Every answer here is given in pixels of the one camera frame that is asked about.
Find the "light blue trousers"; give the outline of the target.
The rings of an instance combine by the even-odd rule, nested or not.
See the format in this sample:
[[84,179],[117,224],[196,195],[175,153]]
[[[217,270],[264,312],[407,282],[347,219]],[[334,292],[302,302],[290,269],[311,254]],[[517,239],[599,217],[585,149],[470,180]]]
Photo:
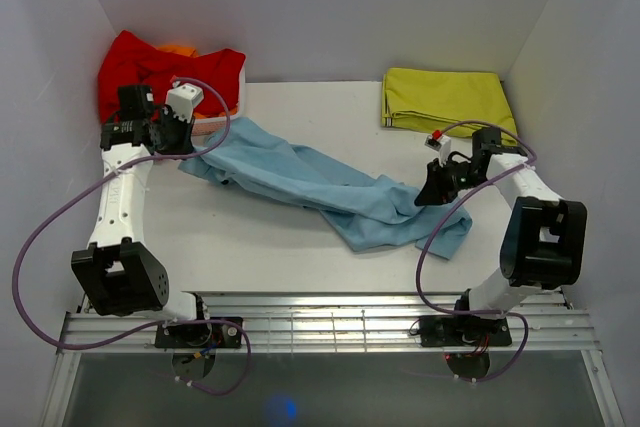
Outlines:
[[413,244],[449,259],[471,230],[464,208],[418,207],[415,187],[373,178],[309,146],[290,144],[248,118],[212,134],[180,170],[284,204],[318,211],[354,252]]

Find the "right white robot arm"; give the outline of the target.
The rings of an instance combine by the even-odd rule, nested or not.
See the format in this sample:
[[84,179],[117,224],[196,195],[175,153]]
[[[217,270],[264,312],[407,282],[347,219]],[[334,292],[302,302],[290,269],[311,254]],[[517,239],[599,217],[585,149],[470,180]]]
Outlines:
[[582,202],[545,184],[535,169],[536,153],[515,133],[484,121],[477,126],[470,155],[452,149],[446,128],[428,135],[425,144],[437,157],[428,163],[426,182],[414,201],[418,207],[446,207],[438,228],[488,187],[497,188],[511,209],[496,270],[454,308],[428,305],[454,316],[453,335],[464,344],[487,333],[487,319],[504,318],[528,296],[578,280],[588,216]]

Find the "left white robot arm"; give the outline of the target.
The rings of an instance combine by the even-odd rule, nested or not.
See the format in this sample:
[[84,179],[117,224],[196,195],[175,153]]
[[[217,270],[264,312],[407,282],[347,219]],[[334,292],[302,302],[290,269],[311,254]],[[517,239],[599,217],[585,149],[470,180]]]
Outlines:
[[98,314],[179,319],[178,335],[201,346],[212,323],[198,313],[195,295],[171,291],[166,268],[145,244],[143,220],[150,157],[193,152],[193,113],[204,93],[182,84],[157,104],[150,86],[135,84],[118,88],[117,97],[101,132],[105,182],[96,224],[87,247],[73,252],[72,271]]

